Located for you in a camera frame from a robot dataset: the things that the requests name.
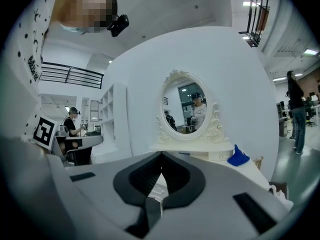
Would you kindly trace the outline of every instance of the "person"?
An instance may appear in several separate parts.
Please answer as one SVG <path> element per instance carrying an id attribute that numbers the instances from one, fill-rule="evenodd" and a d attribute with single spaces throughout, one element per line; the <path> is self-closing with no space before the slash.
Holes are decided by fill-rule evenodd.
<path id="1" fill-rule="evenodd" d="M 165 119 L 167 120 L 168 124 L 177 132 L 176 121 L 174 120 L 173 116 L 169 115 L 169 111 L 164 111 Z"/>
<path id="2" fill-rule="evenodd" d="M 292 101 L 290 99 L 290 94 L 289 94 L 289 91 L 286 92 L 286 95 L 288 96 L 289 98 L 289 106 L 290 106 L 290 111 L 289 111 L 289 116 L 291 118 L 291 121 L 292 121 L 292 135 L 291 137 L 289 138 L 290 140 L 294 140 L 296 138 L 296 128 L 297 128 L 297 125 L 296 125 L 296 122 L 295 122 L 295 119 L 294 119 L 294 116 L 292 114 Z"/>
<path id="3" fill-rule="evenodd" d="M 117 0 L 56 0 L 50 23 L 70 32 L 94 33 L 117 17 Z"/>
<path id="4" fill-rule="evenodd" d="M 117 15 L 117 0 L 32 0 L 13 25 L 0 54 L 0 136 L 29 142 L 41 117 L 38 84 L 49 25 L 98 32 Z M 21 111 L 15 120 L 12 111 Z"/>
<path id="5" fill-rule="evenodd" d="M 64 120 L 63 125 L 68 129 L 70 137 L 77 137 L 79 132 L 87 129 L 87 126 L 84 124 L 84 126 L 81 126 L 80 128 L 76 129 L 73 119 L 76 119 L 80 114 L 80 112 L 74 106 L 69 109 L 68 114 L 69 116 Z M 77 141 L 72 141 L 72 142 L 67 141 L 65 143 L 61 142 L 61 145 L 59 146 L 62 153 L 65 154 L 69 150 L 76 150 L 78 148 L 78 142 Z M 74 159 L 77 166 L 90 164 L 91 150 L 92 150 L 92 147 L 78 150 L 74 154 Z"/>
<path id="6" fill-rule="evenodd" d="M 195 92 L 191 95 L 191 101 L 194 103 L 193 116 L 191 118 L 191 124 L 194 124 L 194 132 L 197 131 L 203 124 L 206 113 L 207 113 L 207 104 L 202 103 L 202 96 L 199 92 Z"/>
<path id="7" fill-rule="evenodd" d="M 304 92 L 297 83 L 296 75 L 293 71 L 286 74 L 288 80 L 289 97 L 292 101 L 292 113 L 296 123 L 294 149 L 297 155 L 302 155 L 305 145 L 306 134 L 306 110 L 302 101 Z"/>
<path id="8" fill-rule="evenodd" d="M 81 126 L 80 128 L 76 129 L 73 119 L 78 117 L 78 110 L 73 106 L 69 109 L 68 112 L 69 116 L 64 120 L 63 125 L 68 129 L 70 137 L 77 137 L 78 133 L 82 130 L 85 130 L 85 126 Z"/>

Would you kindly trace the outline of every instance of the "white vanity table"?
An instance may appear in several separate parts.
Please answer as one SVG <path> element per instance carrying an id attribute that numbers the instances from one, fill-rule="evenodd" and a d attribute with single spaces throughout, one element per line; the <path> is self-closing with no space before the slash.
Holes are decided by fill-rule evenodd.
<path id="1" fill-rule="evenodd" d="M 196 132 L 190 134 L 181 134 L 174 131 L 167 123 L 163 113 L 162 100 L 165 90 L 180 78 L 190 79 L 194 83 L 197 83 L 203 90 L 206 98 L 207 111 L 205 120 Z M 208 163 L 216 163 L 229 167 L 268 191 L 270 188 L 268 180 L 251 159 L 239 166 L 233 166 L 228 163 L 227 159 L 234 153 L 234 144 L 225 135 L 224 128 L 219 119 L 218 103 L 213 100 L 209 89 L 199 78 L 188 72 L 173 70 L 163 82 L 162 91 L 158 97 L 158 104 L 160 104 L 158 115 L 156 116 L 158 138 L 156 143 L 150 146 L 150 151 L 167 151 L 172 155 L 191 156 L 208 161 Z M 168 196 L 167 184 L 162 174 L 149 196 L 158 201 Z"/>

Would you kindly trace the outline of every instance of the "woman in black top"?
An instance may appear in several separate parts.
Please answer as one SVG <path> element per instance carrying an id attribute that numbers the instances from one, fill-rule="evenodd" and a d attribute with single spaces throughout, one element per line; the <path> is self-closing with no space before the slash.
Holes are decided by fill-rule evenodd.
<path id="1" fill-rule="evenodd" d="M 305 145 L 305 134 L 306 134 L 306 110 L 302 100 L 304 92 L 301 90 L 297 83 L 296 75 L 293 71 L 286 73 L 288 79 L 288 91 L 292 105 L 292 113 L 294 121 L 297 125 L 295 130 L 295 144 L 294 149 L 297 155 L 303 153 Z"/>

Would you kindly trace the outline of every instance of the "white curved wall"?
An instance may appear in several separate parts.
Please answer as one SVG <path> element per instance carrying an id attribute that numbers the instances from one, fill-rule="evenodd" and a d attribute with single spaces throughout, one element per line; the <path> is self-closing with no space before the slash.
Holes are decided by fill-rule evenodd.
<path id="1" fill-rule="evenodd" d="M 132 154 L 145 153 L 157 139 L 157 97 L 173 70 L 197 75 L 220 106 L 230 141 L 252 159 L 263 156 L 261 171 L 270 180 L 279 145 L 275 96 L 258 57 L 229 27 L 197 27 L 146 41 L 116 58 L 106 72 L 127 84 Z"/>

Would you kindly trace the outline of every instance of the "man in mirror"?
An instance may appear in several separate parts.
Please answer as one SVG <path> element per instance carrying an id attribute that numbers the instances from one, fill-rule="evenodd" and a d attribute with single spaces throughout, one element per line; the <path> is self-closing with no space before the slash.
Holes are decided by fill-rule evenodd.
<path id="1" fill-rule="evenodd" d="M 169 115 L 169 111 L 165 111 L 165 119 L 167 120 L 168 124 L 177 132 L 176 121 L 174 120 L 173 116 Z"/>
<path id="2" fill-rule="evenodd" d="M 201 127 L 206 118 L 207 104 L 202 102 L 202 95 L 199 92 L 193 93 L 190 100 L 194 103 L 193 116 L 190 121 L 194 125 L 195 132 Z"/>

